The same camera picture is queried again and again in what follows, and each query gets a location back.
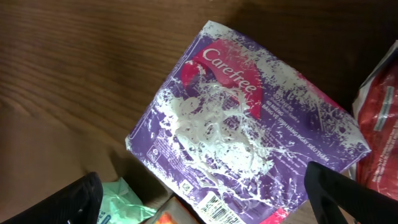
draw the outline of black object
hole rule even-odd
[[[304,185],[319,224],[346,224],[338,206],[361,224],[398,223],[398,201],[317,162],[308,163]]]
[[[4,224],[59,223],[95,224],[103,189],[97,173],[91,172]]]

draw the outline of brown wooden surface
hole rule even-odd
[[[133,190],[151,201],[159,195],[142,189],[159,186],[126,152],[124,138],[207,20],[252,37],[350,110],[359,85],[398,37],[396,2],[1,0],[0,109],[65,131],[67,142],[103,142],[117,174],[140,179]],[[30,138],[60,144],[39,134]],[[92,152],[70,147],[85,157]]]

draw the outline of wooden table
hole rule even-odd
[[[51,126],[48,136],[67,133],[57,144],[101,142],[96,148],[107,152],[114,173],[100,176],[138,178],[134,191],[151,201],[157,195],[143,188],[156,180],[126,152],[124,138],[207,20],[252,37],[349,111],[398,37],[397,9],[396,0],[2,0],[0,107],[34,119],[33,127]],[[26,124],[16,123],[21,133]],[[36,129],[26,137],[47,136]],[[90,155],[81,157],[84,167]]]

